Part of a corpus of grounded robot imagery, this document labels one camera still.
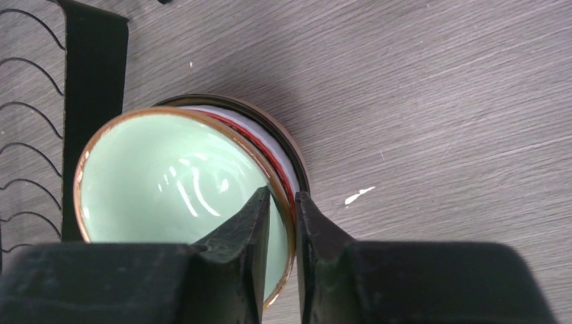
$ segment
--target stacked bowl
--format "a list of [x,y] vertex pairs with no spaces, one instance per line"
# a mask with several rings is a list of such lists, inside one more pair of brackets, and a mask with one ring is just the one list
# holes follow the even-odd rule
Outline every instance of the stacked bowl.
[[294,195],[309,191],[292,137],[261,109],[192,94],[124,113],[88,142],[74,179],[86,242],[194,243],[268,186],[270,233],[264,307],[294,258]]

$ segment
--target ceramic bowl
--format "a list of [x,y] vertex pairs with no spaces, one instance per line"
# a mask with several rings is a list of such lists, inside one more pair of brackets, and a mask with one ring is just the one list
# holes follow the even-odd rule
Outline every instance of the ceramic bowl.
[[289,197],[262,153],[221,121],[171,107],[112,119],[82,153],[74,204],[87,242],[191,244],[237,213],[265,185],[273,192],[266,307],[293,264]]
[[293,136],[272,115],[256,105],[236,99],[212,93],[183,94],[171,97],[157,103],[156,106],[185,107],[185,106],[211,106],[233,111],[246,117],[251,122],[261,126],[264,131],[276,140],[281,149],[286,153],[295,170],[296,179],[300,191],[310,193],[310,178],[308,167],[300,147],[296,144]]
[[280,143],[260,124],[236,111],[220,107],[200,105],[179,108],[202,111],[246,137],[274,167],[286,189],[291,208],[295,210],[294,195],[300,191],[295,168]]

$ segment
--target bowl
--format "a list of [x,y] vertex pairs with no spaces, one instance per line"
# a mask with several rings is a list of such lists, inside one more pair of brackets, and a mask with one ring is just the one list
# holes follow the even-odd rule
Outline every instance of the bowl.
[[270,136],[279,143],[279,146],[291,161],[295,170],[296,179],[300,186],[300,191],[310,193],[310,178],[308,167],[304,161],[302,151],[294,141],[293,136],[286,128],[278,122],[272,115],[256,105],[241,99],[223,96],[212,93],[183,94],[176,97],[164,99],[156,106],[185,107],[185,106],[211,106],[233,111],[255,122]]
[[220,120],[233,130],[247,138],[263,155],[277,172],[292,208],[295,211],[295,193],[300,191],[295,168],[280,143],[254,120],[241,115],[236,111],[225,108],[200,105],[183,106],[181,109],[202,111],[203,113]]
[[219,120],[172,107],[112,119],[82,153],[74,207],[87,242],[191,244],[237,213],[265,185],[273,192],[267,307],[293,264],[289,198],[263,154]]

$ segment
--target wire rack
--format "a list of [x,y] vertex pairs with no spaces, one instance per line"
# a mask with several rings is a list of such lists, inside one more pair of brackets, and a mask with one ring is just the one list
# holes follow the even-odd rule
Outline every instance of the wire rack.
[[[46,148],[18,138],[6,143],[0,142],[2,143],[0,144],[0,163],[3,162],[3,159],[8,158],[12,151],[28,151],[42,160],[41,163],[37,164],[41,164],[40,167],[49,170],[51,176],[55,177],[61,187],[50,191],[42,184],[42,181],[34,178],[33,175],[28,176],[30,174],[28,172],[25,173],[27,176],[20,176],[19,173],[16,173],[15,176],[8,175],[8,181],[0,183],[0,207],[8,205],[10,196],[13,196],[12,194],[8,195],[10,191],[28,196],[30,193],[25,191],[33,191],[31,195],[34,198],[49,201],[51,208],[55,209],[55,213],[61,216],[61,223],[55,221],[54,217],[47,217],[45,209],[42,211],[31,210],[27,209],[25,204],[23,207],[17,206],[21,210],[11,211],[6,215],[0,211],[0,271],[3,266],[6,266],[6,261],[11,258],[12,253],[35,242],[46,242],[45,239],[38,239],[38,228],[28,233],[25,224],[17,231],[6,231],[5,228],[11,222],[35,219],[42,224],[42,228],[39,229],[40,232],[52,231],[54,233],[52,235],[54,241],[81,240],[72,195],[75,164],[89,138],[105,122],[119,115],[123,105],[128,39],[127,19],[72,0],[47,1],[51,2],[47,5],[58,5],[64,13],[65,46],[47,24],[25,10],[12,8],[0,10],[0,23],[6,15],[16,15],[18,19],[26,20],[26,23],[29,24],[38,24],[45,30],[46,35],[52,38],[57,47],[65,51],[64,90],[58,87],[54,78],[40,64],[25,57],[0,57],[0,73],[5,69],[5,65],[9,64],[24,64],[27,65],[27,68],[40,72],[45,77],[45,82],[51,84],[57,95],[63,98],[60,114],[63,117],[63,129],[65,131],[60,132],[57,129],[53,117],[48,117],[42,107],[35,107],[23,99],[0,103],[0,120],[2,121],[1,125],[6,125],[11,123],[11,120],[7,119],[14,118],[14,113],[18,115],[34,113],[39,116],[50,129],[51,136],[58,141],[58,151],[61,152],[63,161],[62,168],[60,171],[52,159],[47,156]],[[31,128],[35,127],[40,126],[39,124],[31,125]],[[16,239],[6,237],[14,232],[18,234]]]
[[[45,24],[41,19],[36,17],[30,12],[21,10],[21,9],[14,9],[14,8],[7,8],[0,10],[0,22],[5,20],[8,15],[13,16],[12,18],[17,18],[22,20],[23,23],[28,25],[37,25],[38,30],[43,29],[46,36],[50,37],[53,42],[56,44],[59,50],[64,51],[65,47],[62,45],[61,41],[57,38],[55,33]],[[0,57],[0,72],[6,71],[9,67],[7,65],[26,65],[24,67],[25,70],[20,71],[28,71],[28,70],[35,70],[36,72],[40,72],[45,79],[45,82],[51,84],[51,86],[55,89],[57,96],[63,97],[63,93],[61,89],[58,87],[54,78],[48,73],[42,66],[37,64],[36,62],[26,59],[24,57]],[[60,114],[63,114],[63,107],[59,107],[58,109]],[[39,116],[43,122],[49,127],[51,130],[51,136],[55,137],[55,140],[59,143],[59,152],[61,152],[61,141],[63,140],[63,135],[58,129],[56,128],[54,122],[41,110],[41,107],[35,107],[34,105],[26,102],[23,98],[15,98],[12,101],[4,101],[0,102],[0,119],[2,120],[2,125],[7,125],[11,121],[8,120],[9,118],[13,118],[15,114],[21,116],[26,115],[29,113],[34,113]],[[1,142],[0,144],[0,162],[9,159],[14,153],[32,153],[36,155],[42,163],[38,163],[41,168],[48,168],[51,170],[50,178],[51,182],[61,183],[61,172],[58,170],[54,162],[43,152],[45,148],[38,147],[34,144],[28,144],[25,138],[18,138],[22,137],[21,134],[16,134],[15,138],[9,138],[7,142]],[[3,183],[0,183],[0,205],[10,205],[6,203],[7,199],[10,199],[11,196],[17,194],[22,191],[23,189],[29,189],[34,193],[38,193],[44,195],[50,203],[48,205],[48,209],[55,209],[54,212],[50,212],[49,214],[61,214],[61,201],[57,198],[57,195],[53,194],[37,177],[34,177],[36,174],[34,172],[26,172],[25,176],[21,176],[18,172],[15,172],[14,175],[8,175],[8,180],[5,181],[6,177],[2,177]],[[46,209],[42,208],[42,210],[34,210],[37,208],[37,204],[12,204],[17,205],[19,208],[15,211],[10,211],[8,213],[0,213],[0,248],[1,248],[1,260],[0,260],[0,269],[3,263],[5,263],[6,259],[10,259],[10,255],[12,252],[16,252],[22,247],[29,246],[32,242],[44,241],[49,242],[51,240],[61,239],[61,230],[59,229],[59,224],[54,217],[46,216]],[[11,226],[12,224],[24,221],[23,224],[27,223],[35,223],[36,228],[34,233],[26,233],[26,226],[20,226],[17,230],[12,230],[10,232],[6,231],[5,228]],[[43,235],[42,238],[37,238],[37,233],[43,232],[47,233]],[[11,234],[17,233],[15,238],[10,238]]]

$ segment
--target table surface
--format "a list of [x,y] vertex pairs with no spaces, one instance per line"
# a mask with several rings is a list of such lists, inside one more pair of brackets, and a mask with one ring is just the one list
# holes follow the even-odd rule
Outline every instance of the table surface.
[[[351,235],[504,242],[572,322],[570,1],[83,2],[131,20],[124,110],[189,92],[255,103],[293,134],[314,200]],[[63,41],[56,5],[6,7]],[[38,24],[9,13],[0,35],[0,57],[31,59],[63,88],[64,53]],[[0,75],[0,102],[33,104],[62,132],[63,100],[42,74],[9,62]],[[37,114],[0,116],[0,146],[33,144],[61,169],[61,142]],[[20,176],[59,196],[45,161],[6,149],[0,185]],[[0,218],[18,211],[60,222],[29,185],[0,191]],[[57,240],[34,217],[1,226],[4,248]],[[296,282],[294,271],[265,323],[299,323]]]

